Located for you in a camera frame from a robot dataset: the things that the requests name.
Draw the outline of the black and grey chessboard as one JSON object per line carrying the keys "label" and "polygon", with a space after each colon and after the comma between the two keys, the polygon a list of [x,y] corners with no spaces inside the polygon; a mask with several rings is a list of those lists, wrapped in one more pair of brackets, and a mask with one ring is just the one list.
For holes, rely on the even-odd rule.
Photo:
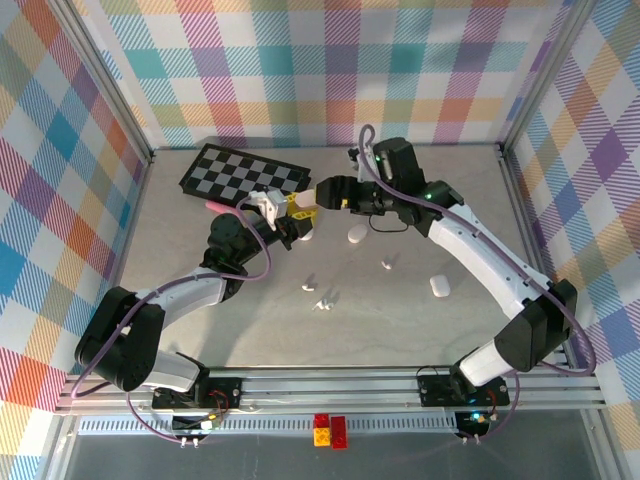
{"label": "black and grey chessboard", "polygon": [[306,190],[310,181],[309,168],[205,144],[179,186],[186,195],[236,206],[251,191],[280,190],[288,195]]}

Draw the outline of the small circuit board with LED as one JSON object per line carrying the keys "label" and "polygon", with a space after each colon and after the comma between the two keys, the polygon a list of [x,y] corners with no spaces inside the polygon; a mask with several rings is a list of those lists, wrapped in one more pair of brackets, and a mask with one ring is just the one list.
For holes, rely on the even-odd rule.
{"label": "small circuit board with LED", "polygon": [[206,436],[218,429],[224,415],[220,413],[208,413],[198,417],[173,416],[171,430],[175,435]]}
{"label": "small circuit board with LED", "polygon": [[488,412],[463,411],[455,413],[456,435],[460,438],[481,437],[488,433],[491,420]]}

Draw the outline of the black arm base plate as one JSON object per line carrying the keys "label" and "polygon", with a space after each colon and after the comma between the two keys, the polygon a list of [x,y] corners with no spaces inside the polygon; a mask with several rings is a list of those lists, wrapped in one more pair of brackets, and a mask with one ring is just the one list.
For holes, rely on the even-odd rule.
{"label": "black arm base plate", "polygon": [[206,377],[186,392],[157,388],[152,398],[154,409],[236,409],[240,405],[242,379]]}
{"label": "black arm base plate", "polygon": [[422,407],[508,406],[510,397],[505,380],[494,378],[481,387],[468,386],[458,377],[421,375],[417,377]]}

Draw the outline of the aluminium frame post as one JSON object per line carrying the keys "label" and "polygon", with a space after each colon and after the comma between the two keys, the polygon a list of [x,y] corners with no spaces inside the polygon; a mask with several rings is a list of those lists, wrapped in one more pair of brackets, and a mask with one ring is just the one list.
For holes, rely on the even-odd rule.
{"label": "aluminium frame post", "polygon": [[504,139],[498,143],[503,152],[513,149],[524,134],[597,2],[598,0],[575,0],[570,6],[557,37],[539,62],[540,67],[531,82],[531,88],[513,116]]}
{"label": "aluminium frame post", "polygon": [[147,164],[153,160],[153,148],[138,125],[133,112],[129,108],[124,95],[112,76],[100,50],[92,39],[90,32],[72,0],[47,0],[54,16],[61,24],[63,31],[77,50],[82,63],[104,95],[114,117],[121,123],[124,133]]}

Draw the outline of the long aluminium base rail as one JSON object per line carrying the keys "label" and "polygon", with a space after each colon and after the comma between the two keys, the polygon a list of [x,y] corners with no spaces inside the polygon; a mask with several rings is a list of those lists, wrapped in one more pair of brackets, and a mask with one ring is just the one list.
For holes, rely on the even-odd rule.
{"label": "long aluminium base rail", "polygon": [[[491,407],[422,407],[416,368],[223,368],[211,375],[242,378],[238,408],[229,413],[246,414],[352,414],[403,413],[425,411],[490,411]],[[544,368],[518,374],[520,393],[516,399],[515,380],[506,379],[510,404],[498,406],[508,411],[511,405],[524,410],[580,410],[605,407],[603,392],[594,376],[566,377]],[[63,386],[54,413],[59,415],[127,413],[125,393],[114,386],[105,387],[87,397],[71,398],[76,376]],[[131,393],[134,408],[144,414],[153,412],[198,415],[213,407],[198,409],[153,404],[151,387]]]}

